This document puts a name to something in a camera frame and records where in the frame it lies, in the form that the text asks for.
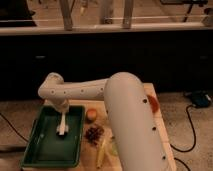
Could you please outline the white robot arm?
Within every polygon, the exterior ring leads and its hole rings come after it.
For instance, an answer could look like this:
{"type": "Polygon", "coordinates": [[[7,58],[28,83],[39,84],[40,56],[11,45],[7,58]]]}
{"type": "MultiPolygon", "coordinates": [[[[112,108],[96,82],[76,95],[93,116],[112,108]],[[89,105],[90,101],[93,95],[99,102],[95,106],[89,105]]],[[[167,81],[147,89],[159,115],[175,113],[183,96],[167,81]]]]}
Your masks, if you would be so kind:
{"type": "Polygon", "coordinates": [[[141,80],[128,72],[106,79],[66,82],[50,73],[38,89],[58,112],[69,99],[102,100],[123,171],[171,171],[141,80]]]}

